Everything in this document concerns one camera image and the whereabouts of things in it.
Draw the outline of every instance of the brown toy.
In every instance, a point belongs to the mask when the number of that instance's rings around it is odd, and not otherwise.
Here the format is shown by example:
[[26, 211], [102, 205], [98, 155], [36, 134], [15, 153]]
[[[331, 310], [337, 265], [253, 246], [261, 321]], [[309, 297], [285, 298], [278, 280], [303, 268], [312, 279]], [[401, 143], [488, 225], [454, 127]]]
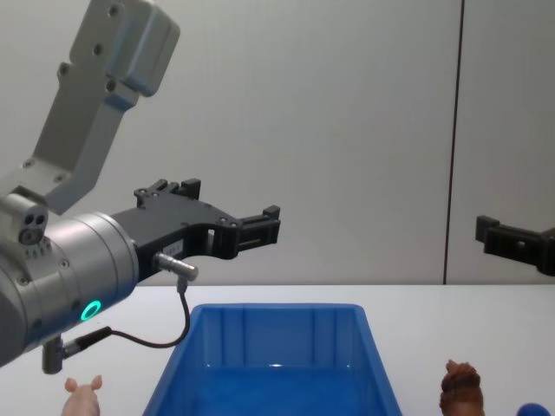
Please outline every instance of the brown toy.
[[444, 416], [484, 416], [480, 376], [467, 362], [449, 360], [441, 383], [440, 407]]

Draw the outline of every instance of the blue ball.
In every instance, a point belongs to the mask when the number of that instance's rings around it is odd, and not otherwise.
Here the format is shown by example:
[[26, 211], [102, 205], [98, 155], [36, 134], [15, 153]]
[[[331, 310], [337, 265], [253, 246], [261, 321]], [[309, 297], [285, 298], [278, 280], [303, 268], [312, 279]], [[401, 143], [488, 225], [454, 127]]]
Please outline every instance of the blue ball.
[[528, 403], [523, 405], [517, 416], [551, 416], [547, 409], [543, 406], [537, 405], [535, 403]]

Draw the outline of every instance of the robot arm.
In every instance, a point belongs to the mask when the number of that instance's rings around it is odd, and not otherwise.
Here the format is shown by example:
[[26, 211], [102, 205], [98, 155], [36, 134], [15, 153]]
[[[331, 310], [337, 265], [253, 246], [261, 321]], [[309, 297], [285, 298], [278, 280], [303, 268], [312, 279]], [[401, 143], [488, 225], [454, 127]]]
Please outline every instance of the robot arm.
[[178, 26], [147, 0], [92, 0], [30, 159], [0, 180], [0, 367], [44, 345], [45, 372], [61, 369], [60, 334], [186, 257], [234, 258], [277, 242], [279, 208], [235, 218], [199, 201], [200, 181], [160, 180], [136, 207], [48, 225], [96, 183], [121, 117], [158, 89]]

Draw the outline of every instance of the toy pig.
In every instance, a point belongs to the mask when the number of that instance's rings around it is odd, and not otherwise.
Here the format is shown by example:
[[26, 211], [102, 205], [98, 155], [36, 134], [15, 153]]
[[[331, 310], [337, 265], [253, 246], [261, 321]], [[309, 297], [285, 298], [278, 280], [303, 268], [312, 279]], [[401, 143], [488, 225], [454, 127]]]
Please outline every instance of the toy pig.
[[101, 409], [95, 390], [102, 387], [102, 377], [97, 375], [92, 383], [77, 386], [77, 381], [67, 379], [65, 388], [71, 393], [62, 410], [62, 416], [100, 416]]

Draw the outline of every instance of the white table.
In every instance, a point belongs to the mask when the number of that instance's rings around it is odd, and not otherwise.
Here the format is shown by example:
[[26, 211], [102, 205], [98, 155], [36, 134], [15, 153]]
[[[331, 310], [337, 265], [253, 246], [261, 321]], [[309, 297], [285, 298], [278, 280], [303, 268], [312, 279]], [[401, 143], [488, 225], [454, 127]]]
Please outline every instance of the white table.
[[[470, 361], [481, 376], [486, 414], [512, 415], [536, 401], [555, 411], [555, 286], [244, 286], [191, 287], [190, 306], [212, 302], [349, 302], [364, 307], [403, 414], [441, 414], [447, 359]], [[67, 333], [110, 325], [153, 341], [182, 329], [174, 288], [138, 288], [125, 302]], [[112, 338], [41, 372], [34, 350], [0, 368], [0, 413], [58, 415], [69, 375], [102, 374], [102, 416], [141, 415], [171, 350]]]

